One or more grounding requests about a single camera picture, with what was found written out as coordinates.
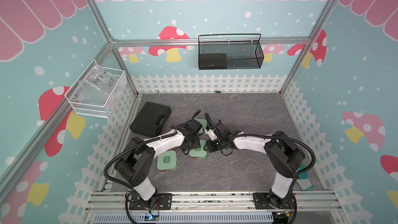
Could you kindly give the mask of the green clipper case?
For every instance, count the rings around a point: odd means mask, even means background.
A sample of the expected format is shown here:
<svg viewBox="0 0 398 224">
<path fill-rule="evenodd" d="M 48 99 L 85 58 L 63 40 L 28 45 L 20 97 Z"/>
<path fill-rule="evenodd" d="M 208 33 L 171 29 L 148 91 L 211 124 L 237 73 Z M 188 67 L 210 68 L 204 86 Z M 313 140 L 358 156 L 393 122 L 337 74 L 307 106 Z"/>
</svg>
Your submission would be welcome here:
<svg viewBox="0 0 398 224">
<path fill-rule="evenodd" d="M 166 151 L 157 156 L 157 169 L 159 171 L 175 170 L 177 164 L 177 153 L 174 150 Z"/>
<path fill-rule="evenodd" d="M 207 157 L 207 151 L 204 150 L 206 145 L 205 140 L 200 140 L 200 147 L 189 151 L 188 155 L 192 158 L 204 159 Z"/>
<path fill-rule="evenodd" d="M 198 121 L 202 125 L 198 135 L 201 136 L 201 135 L 205 134 L 205 130 L 206 130 L 206 127 L 207 127 L 206 119 L 196 118 L 195 120 Z"/>
</svg>

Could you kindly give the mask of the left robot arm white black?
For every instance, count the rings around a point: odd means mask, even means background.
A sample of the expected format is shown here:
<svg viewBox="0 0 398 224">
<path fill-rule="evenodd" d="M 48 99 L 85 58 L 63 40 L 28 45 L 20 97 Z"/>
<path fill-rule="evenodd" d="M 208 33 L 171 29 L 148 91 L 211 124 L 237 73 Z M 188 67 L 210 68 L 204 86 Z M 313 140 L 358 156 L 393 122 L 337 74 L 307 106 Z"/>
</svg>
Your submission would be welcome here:
<svg viewBox="0 0 398 224">
<path fill-rule="evenodd" d="M 144 201 L 155 196 L 157 190 L 148 178 L 154 158 L 176 147 L 184 152 L 200 145 L 203 125 L 195 119 L 172 127 L 171 131 L 150 139 L 133 138 L 120 154 L 106 164 L 103 174 L 107 180 L 135 191 Z"/>
</svg>

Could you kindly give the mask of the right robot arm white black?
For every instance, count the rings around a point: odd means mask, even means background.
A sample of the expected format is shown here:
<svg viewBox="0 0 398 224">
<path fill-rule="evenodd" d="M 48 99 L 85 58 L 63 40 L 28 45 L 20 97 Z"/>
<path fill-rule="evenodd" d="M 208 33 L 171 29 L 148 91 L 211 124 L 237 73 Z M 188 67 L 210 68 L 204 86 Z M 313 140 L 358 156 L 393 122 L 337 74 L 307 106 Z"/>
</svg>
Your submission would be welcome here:
<svg viewBox="0 0 398 224">
<path fill-rule="evenodd" d="M 205 134 L 210 138 L 204 146 L 207 152 L 252 150 L 268 156 L 276 175 L 265 202 L 275 209 L 293 200 L 293 187 L 298 177 L 316 163 L 315 153 L 308 145 L 288 137 L 282 131 L 272 135 L 232 133 L 222 122 L 218 122 L 208 123 Z"/>
</svg>

